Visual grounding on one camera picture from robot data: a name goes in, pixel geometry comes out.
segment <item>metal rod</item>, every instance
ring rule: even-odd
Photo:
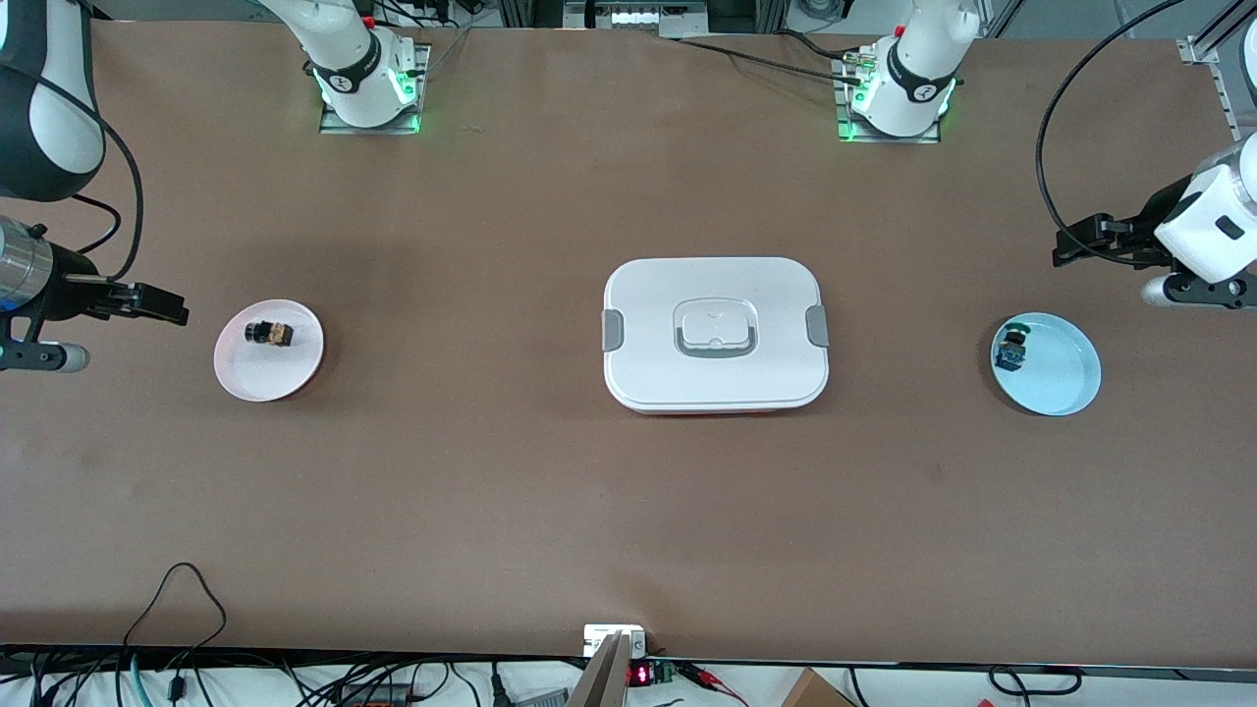
[[[567,707],[623,707],[625,684],[628,681],[628,660],[632,658],[632,639],[626,633],[608,634],[581,673]]]
[[[1012,24],[1024,4],[1026,0],[1008,0],[1004,9],[996,15],[996,19],[991,21],[991,26],[987,28],[987,36],[1003,36],[1004,31],[1008,30],[1008,25]]]
[[[1200,28],[1199,34],[1188,38],[1192,55],[1200,59],[1208,57],[1254,15],[1257,0],[1232,0]]]

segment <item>red digital display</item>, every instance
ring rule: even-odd
[[[647,687],[655,684],[655,674],[649,660],[634,663],[628,667],[628,687]]]

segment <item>cylindrical metal part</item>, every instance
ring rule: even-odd
[[[25,224],[0,216],[0,311],[11,312],[34,299],[52,272],[52,244],[31,238]]]
[[[65,362],[60,369],[57,369],[59,374],[77,374],[87,367],[92,361],[92,356],[78,343],[57,343],[63,351],[65,351]]]

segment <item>metal base plate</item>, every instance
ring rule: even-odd
[[[592,658],[602,645],[602,639],[616,632],[627,633],[631,638],[632,658],[646,657],[646,629],[636,624],[585,624],[585,653],[586,658]]]
[[[856,75],[846,62],[838,59],[832,59],[830,62],[830,70],[832,70],[835,75],[840,77]],[[934,145],[943,140],[943,133],[939,130],[939,121],[936,118],[933,123],[930,123],[929,130],[921,135],[914,135],[911,137],[895,137],[881,132],[880,130],[872,127],[872,123],[870,123],[867,118],[851,109],[852,96],[856,91],[860,91],[860,87],[848,86],[837,79],[833,81],[833,103],[838,109],[838,138],[842,141]]]
[[[415,102],[402,108],[397,117],[385,125],[376,127],[356,127],[346,123],[336,114],[326,102],[323,114],[319,118],[318,131],[324,135],[415,135],[419,132],[424,118],[424,94],[427,93],[427,63],[432,55],[431,44],[415,44],[412,39],[401,38],[414,47],[414,53],[401,53],[401,65],[398,73],[417,69],[420,74],[414,79],[402,79],[405,87],[415,91]]]

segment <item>blue object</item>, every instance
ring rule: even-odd
[[[1029,330],[1021,351],[1009,350],[1007,330]],[[1013,355],[1016,369],[999,362]],[[1041,415],[1072,415],[1100,392],[1100,355],[1082,330],[1055,315],[1028,312],[1004,322],[991,342],[991,370],[1014,403]]]
[[[148,699],[148,692],[145,691],[145,683],[140,681],[140,662],[137,655],[131,657],[131,679],[136,683],[136,692],[140,693],[140,702],[145,707],[153,707],[152,699]]]

